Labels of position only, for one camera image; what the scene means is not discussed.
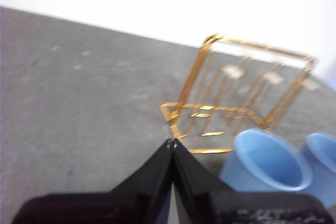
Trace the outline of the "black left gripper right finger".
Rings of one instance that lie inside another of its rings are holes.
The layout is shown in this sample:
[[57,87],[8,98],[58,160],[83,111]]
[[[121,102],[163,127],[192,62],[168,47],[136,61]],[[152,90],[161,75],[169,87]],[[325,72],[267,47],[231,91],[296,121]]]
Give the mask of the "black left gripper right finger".
[[174,186],[192,223],[334,223],[316,198],[288,192],[238,192],[172,141]]

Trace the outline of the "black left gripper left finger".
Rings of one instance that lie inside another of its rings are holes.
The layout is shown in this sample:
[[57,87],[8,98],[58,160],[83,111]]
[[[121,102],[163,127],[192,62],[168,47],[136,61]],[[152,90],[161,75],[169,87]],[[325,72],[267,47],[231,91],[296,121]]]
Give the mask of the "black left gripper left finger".
[[167,223],[173,145],[166,140],[111,191],[36,197],[22,205],[13,223]]

